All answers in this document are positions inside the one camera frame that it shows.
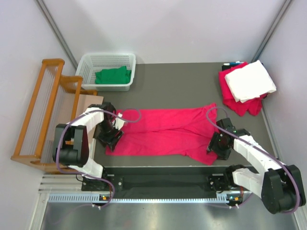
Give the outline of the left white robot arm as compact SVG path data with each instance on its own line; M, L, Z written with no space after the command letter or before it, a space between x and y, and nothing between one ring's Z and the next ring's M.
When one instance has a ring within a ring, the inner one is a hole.
M90 156L88 135L98 128L98 140L114 151L124 126L121 113L117 113L111 103L92 104L80 116L66 124L58 124L55 129L53 161L57 169L64 174L66 166L77 171L86 184L92 183L98 190L107 187L114 189L102 165Z

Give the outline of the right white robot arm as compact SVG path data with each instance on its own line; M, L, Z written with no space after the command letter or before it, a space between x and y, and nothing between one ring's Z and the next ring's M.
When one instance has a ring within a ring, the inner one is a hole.
M229 118L217 121L207 148L218 159L228 159L231 151L243 156L256 170L241 164L227 167L222 176L210 176L215 191L243 187L258 196L272 213L295 212L306 204L301 172L295 165L285 165L266 152L245 129L236 129Z

